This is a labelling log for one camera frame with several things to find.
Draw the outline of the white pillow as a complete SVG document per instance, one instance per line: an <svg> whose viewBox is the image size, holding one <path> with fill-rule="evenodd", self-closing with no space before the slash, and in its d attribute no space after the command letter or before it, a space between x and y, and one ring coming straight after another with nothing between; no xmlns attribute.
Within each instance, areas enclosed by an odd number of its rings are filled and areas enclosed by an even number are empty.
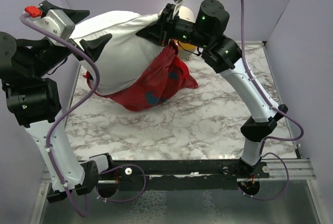
<svg viewBox="0 0 333 224"><path fill-rule="evenodd" d="M100 74L96 92L102 96L122 91L136 80L161 53L157 46L136 35L138 31L158 20L158 14L140 15L132 11L109 11L89 18L75 26L71 38L95 40L106 34L112 38L95 61Z"/></svg>

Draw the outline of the red printed pillowcase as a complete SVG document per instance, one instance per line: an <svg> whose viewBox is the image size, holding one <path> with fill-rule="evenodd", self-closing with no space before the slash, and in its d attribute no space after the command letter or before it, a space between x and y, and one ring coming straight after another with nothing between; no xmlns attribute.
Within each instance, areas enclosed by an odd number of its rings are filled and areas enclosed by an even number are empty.
<svg viewBox="0 0 333 224"><path fill-rule="evenodd" d="M95 94L138 112L164 103L184 88L196 89L198 83L178 57L177 45L171 41L134 84L113 94Z"/></svg>

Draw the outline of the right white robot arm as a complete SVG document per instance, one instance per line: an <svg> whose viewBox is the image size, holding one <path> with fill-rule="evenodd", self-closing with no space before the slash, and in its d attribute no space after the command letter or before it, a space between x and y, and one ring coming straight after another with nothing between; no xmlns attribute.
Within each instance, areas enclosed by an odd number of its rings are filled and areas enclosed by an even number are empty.
<svg viewBox="0 0 333 224"><path fill-rule="evenodd" d="M240 174L250 178L258 171L263 140L274 131L288 107L269 97L253 77L239 45L224 35L228 20L229 13L217 0L204 0L195 22L181 19L176 6L167 4L157 21L136 35L159 46L179 40L201 48L205 63L234 88L251 114L240 128L245 144L239 161Z"/></svg>

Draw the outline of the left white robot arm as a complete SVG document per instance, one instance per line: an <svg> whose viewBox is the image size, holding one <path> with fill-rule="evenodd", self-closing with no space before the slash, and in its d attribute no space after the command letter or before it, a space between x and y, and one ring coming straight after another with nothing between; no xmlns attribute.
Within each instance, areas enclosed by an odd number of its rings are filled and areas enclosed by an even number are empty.
<svg viewBox="0 0 333 224"><path fill-rule="evenodd" d="M76 44L71 38L75 25L88 17L88 10L61 8L48 1L25 8L22 21L42 30L40 40L17 39L1 33L1 82L8 110L36 142L49 170L52 188L49 202L64 200L72 191L90 193L99 176L113 177L115 167L109 154L80 163L69 143L57 83L47 73L70 55L84 53L93 64L111 39L111 34Z"/></svg>

